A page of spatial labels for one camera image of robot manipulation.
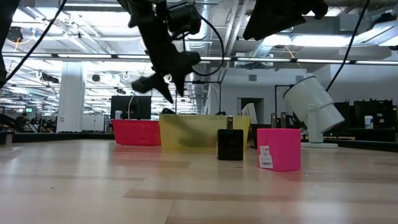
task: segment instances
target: black box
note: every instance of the black box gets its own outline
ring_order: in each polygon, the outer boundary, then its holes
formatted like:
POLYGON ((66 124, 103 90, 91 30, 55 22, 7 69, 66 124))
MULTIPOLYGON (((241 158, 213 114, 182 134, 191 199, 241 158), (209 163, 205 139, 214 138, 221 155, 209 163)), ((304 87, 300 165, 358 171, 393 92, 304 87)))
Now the black box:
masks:
POLYGON ((243 130, 218 130, 217 159, 224 161, 243 160, 243 130))

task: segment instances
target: pink container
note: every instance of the pink container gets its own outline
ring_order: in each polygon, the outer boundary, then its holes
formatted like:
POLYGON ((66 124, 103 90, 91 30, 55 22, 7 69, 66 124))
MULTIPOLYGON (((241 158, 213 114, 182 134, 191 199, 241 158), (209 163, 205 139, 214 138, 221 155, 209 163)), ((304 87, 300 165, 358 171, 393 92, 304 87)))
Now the pink container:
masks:
POLYGON ((274 171, 301 169, 299 129, 258 129, 257 166, 274 171))
POLYGON ((125 146, 159 146, 160 126, 158 121, 113 119, 116 143, 125 146))

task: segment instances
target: white sticker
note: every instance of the white sticker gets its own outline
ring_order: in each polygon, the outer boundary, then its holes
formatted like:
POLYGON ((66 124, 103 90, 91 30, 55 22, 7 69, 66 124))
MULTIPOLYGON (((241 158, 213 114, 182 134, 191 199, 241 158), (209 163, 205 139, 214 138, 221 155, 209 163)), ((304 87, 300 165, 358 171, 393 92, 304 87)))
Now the white sticker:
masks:
POLYGON ((260 157, 264 159, 271 158, 269 154, 269 146, 260 146, 260 157))
POLYGON ((271 155, 269 155, 269 158, 259 157, 259 163, 260 163, 260 168, 265 168, 265 169, 273 169, 274 168, 271 155))

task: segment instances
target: yellow bin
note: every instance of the yellow bin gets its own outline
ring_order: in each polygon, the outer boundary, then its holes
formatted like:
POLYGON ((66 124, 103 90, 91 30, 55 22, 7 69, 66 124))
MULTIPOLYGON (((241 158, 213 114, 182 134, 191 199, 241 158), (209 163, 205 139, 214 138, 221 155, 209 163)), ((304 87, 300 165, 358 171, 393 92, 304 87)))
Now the yellow bin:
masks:
MULTIPOLYGON (((217 130, 226 129, 228 116, 162 114, 159 117, 162 148, 185 152, 216 152, 217 130)), ((244 150, 248 141, 249 116, 233 116, 234 129, 244 133, 244 150)))

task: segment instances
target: lamp base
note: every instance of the lamp base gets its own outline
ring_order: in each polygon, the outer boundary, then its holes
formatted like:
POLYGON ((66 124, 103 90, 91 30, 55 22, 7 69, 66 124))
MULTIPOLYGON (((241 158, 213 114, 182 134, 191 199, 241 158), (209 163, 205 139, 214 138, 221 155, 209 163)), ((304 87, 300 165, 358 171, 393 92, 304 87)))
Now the lamp base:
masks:
POLYGON ((311 142, 302 142, 301 147, 310 147, 310 148, 322 148, 322 149, 337 149, 338 145, 334 143, 311 143, 311 142))

